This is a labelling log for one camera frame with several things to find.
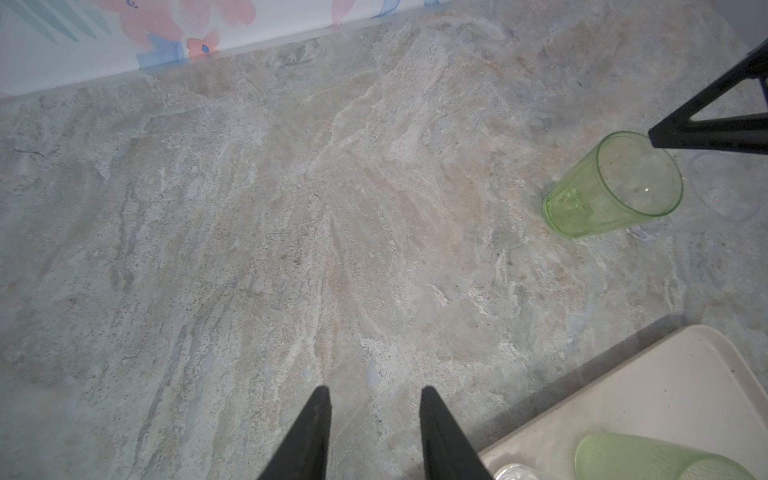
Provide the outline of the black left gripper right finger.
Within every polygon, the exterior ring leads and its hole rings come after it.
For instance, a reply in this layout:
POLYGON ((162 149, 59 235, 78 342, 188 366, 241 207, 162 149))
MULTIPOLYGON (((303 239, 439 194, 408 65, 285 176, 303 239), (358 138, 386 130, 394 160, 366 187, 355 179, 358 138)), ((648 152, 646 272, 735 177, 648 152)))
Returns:
POLYGON ((493 479, 432 386, 421 391, 419 419, 426 479, 493 479))

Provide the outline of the light green plastic cup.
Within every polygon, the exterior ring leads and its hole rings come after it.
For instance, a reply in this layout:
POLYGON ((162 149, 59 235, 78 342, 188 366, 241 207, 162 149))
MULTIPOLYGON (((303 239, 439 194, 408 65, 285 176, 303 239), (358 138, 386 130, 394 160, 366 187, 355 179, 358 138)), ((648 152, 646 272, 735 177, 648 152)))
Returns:
POLYGON ((595 433, 574 456, 578 479, 752 479, 722 455, 647 437, 595 433))

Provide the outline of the beige plastic tray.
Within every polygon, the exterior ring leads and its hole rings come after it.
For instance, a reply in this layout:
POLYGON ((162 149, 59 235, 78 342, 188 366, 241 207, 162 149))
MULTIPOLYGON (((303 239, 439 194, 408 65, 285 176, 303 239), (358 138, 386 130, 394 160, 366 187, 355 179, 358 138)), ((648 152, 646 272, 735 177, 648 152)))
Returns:
POLYGON ((519 463, 573 479, 578 443, 637 435, 728 457, 767 476, 767 393, 719 331, 686 327, 481 451, 491 473, 519 463))

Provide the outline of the clear plastic cup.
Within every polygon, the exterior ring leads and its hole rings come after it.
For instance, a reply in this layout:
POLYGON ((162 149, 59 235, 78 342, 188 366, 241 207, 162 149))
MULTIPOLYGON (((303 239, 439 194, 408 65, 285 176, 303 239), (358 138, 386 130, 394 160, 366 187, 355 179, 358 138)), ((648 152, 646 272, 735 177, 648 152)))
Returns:
POLYGON ((510 463, 502 466, 494 474, 494 480, 538 480, 538 474, 535 470, 519 464, 510 463))
POLYGON ((689 180, 708 211, 745 221, 767 201, 767 159, 743 153, 704 151, 689 163, 689 180))

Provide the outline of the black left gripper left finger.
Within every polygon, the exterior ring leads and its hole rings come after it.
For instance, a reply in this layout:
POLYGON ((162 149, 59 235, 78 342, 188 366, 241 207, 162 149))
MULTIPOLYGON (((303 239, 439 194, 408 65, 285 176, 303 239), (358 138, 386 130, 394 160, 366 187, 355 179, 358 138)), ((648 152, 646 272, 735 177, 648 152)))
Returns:
POLYGON ((318 386, 258 479, 324 480, 331 420, 330 391, 318 386))

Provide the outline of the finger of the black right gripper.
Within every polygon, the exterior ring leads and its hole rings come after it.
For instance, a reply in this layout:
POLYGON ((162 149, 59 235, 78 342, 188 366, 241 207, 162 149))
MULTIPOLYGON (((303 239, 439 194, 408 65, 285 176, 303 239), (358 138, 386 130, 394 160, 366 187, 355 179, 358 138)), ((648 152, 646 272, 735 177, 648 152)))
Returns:
POLYGON ((762 42, 729 71, 652 127, 648 131, 652 145, 664 149, 765 155, 766 112, 705 120, 694 118, 705 107, 747 80, 757 81, 762 94, 767 94, 766 42, 762 42))

